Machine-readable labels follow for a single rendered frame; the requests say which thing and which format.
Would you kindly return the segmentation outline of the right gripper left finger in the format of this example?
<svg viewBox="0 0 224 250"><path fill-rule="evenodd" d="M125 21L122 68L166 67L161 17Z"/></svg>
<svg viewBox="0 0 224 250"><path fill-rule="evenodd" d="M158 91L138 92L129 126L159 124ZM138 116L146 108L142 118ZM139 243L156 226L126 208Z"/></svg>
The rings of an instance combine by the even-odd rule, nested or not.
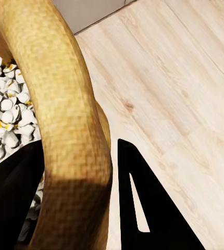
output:
<svg viewBox="0 0 224 250"><path fill-rule="evenodd" d="M14 250L44 171L41 140L0 162L0 250Z"/></svg>

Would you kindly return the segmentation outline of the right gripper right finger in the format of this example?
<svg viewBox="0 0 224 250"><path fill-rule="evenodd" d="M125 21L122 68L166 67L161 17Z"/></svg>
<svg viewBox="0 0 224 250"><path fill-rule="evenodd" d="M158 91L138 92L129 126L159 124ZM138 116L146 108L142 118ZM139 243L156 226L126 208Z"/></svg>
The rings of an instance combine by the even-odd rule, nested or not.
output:
<svg viewBox="0 0 224 250"><path fill-rule="evenodd" d="M118 139L121 250L205 250L138 148ZM138 229L130 174L150 232Z"/></svg>

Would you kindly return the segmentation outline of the popcorn bag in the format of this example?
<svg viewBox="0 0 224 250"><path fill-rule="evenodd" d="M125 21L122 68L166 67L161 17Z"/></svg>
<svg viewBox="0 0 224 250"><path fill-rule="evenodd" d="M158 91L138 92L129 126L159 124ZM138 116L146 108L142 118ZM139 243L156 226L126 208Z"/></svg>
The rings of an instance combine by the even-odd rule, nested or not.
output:
<svg viewBox="0 0 224 250"><path fill-rule="evenodd" d="M113 183L108 118L53 0L0 0L0 57L19 69L44 152L41 208L14 250L106 250Z"/></svg>

